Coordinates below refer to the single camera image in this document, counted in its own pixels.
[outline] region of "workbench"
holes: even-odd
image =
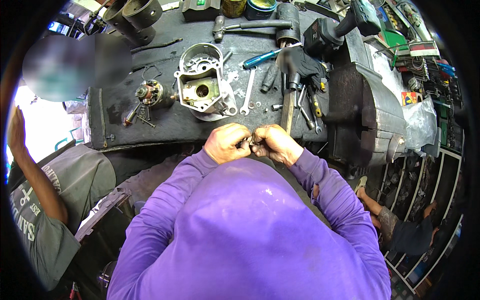
[[[303,33],[308,26],[320,14],[312,11],[300,11],[300,32]],[[244,18],[226,19],[226,25],[237,24],[245,21]],[[250,71],[244,70],[243,61],[255,55],[277,49],[274,28],[236,30],[225,33],[221,43],[215,43],[212,35],[214,21],[186,22],[180,9],[173,9],[163,12],[161,18],[153,25],[156,30],[155,39],[151,44],[166,43],[176,38],[183,38],[183,41],[168,46],[144,50],[133,54],[133,69],[142,66],[156,65],[162,72],[157,78],[160,82],[170,85],[175,78],[173,73],[177,71],[180,56],[190,46],[209,42],[222,50],[225,54],[233,51],[232,57],[224,65],[224,78],[233,76],[237,72],[238,79],[233,79],[231,87],[236,91],[235,98],[237,108],[243,104]],[[106,136],[115,136],[114,140],[107,139],[108,146],[103,147],[104,134],[102,129],[102,117],[100,113],[99,92],[97,88],[90,88],[88,95],[88,118],[91,128],[92,147],[97,150],[113,150],[141,144],[162,144],[204,141],[212,129],[237,122],[247,126],[251,131],[262,124],[280,124],[281,110],[272,111],[273,104],[282,104],[280,72],[272,88],[267,94],[260,92],[261,82],[268,67],[272,62],[265,62],[258,66],[253,84],[250,101],[261,102],[260,107],[250,110],[247,116],[238,113],[233,117],[224,118],[218,121],[205,122],[192,115],[190,109],[175,102],[172,107],[160,110],[151,110],[151,122],[156,125],[152,128],[148,124],[142,124],[140,120],[126,128],[122,125],[123,118],[131,109],[138,104],[134,96],[135,90],[142,82],[143,70],[129,74],[125,80],[113,87],[102,89],[103,119],[105,120]],[[149,69],[145,77],[150,79],[156,74],[154,68]],[[320,95],[320,101],[324,111],[328,110],[328,85],[327,92]],[[307,113],[312,117],[309,106],[305,106]],[[299,110],[294,111],[294,120]],[[324,128],[319,134],[315,130],[308,130],[303,116],[297,126],[291,132],[293,138],[302,138],[304,141],[323,142],[327,140],[327,130]]]

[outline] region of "person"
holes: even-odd
[[[431,212],[437,202],[433,201],[423,211],[423,220],[416,222],[404,222],[392,213],[388,208],[378,204],[365,192],[367,177],[360,178],[360,186],[356,190],[357,196],[365,202],[371,215],[372,223],[380,229],[384,237],[384,245],[389,251],[397,251],[407,255],[421,255],[428,251],[433,244],[433,237],[438,228],[433,228]]]
[[[255,155],[285,164],[332,229],[272,167],[246,158],[250,136]],[[390,295],[369,213],[339,173],[278,125],[252,135],[231,123],[214,129],[133,218],[107,299]]]
[[[12,112],[7,139],[14,158],[8,182],[12,217],[37,278],[52,290],[80,248],[74,234],[89,211],[125,179],[159,163],[162,155],[156,153],[152,161],[125,153],[107,158],[79,144],[59,149],[58,156],[39,166],[25,146],[19,107]]]

